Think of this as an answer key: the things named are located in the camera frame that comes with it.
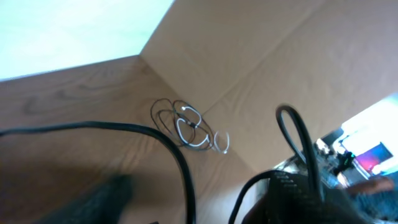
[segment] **white surface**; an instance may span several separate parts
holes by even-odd
[[[172,0],[0,1],[0,81],[137,55]]]

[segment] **black device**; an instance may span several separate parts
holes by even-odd
[[[303,154],[296,147],[286,130],[283,112],[293,120],[302,143]],[[245,193],[256,182],[269,179],[268,192],[253,206],[243,223],[299,224],[299,223],[340,223],[367,224],[371,220],[362,216],[351,204],[343,190],[328,189],[321,183],[314,153],[313,143],[300,115],[289,105],[281,105],[276,110],[277,122],[282,134],[296,155],[302,159],[308,169],[308,176],[290,174],[280,170],[269,170],[250,179],[242,188],[229,223],[234,223]],[[0,131],[0,137],[8,134],[35,134],[77,128],[99,128],[119,131],[130,131],[152,136],[159,140],[174,156],[183,180],[186,203],[185,223],[196,223],[196,201],[192,177],[188,164],[180,149],[160,131],[126,123],[110,123],[101,121],[85,121],[80,123],[59,124],[38,128],[13,128]],[[116,224],[121,209],[131,197],[130,181],[126,177],[115,177],[86,198],[73,202],[38,223],[101,223]],[[105,217],[96,214],[101,211]]]

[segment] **cardboard panel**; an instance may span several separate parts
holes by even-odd
[[[177,0],[141,56],[205,112],[323,2]]]
[[[398,90],[398,2],[329,1],[206,113],[253,168],[292,155],[275,120],[294,105],[313,140]]]

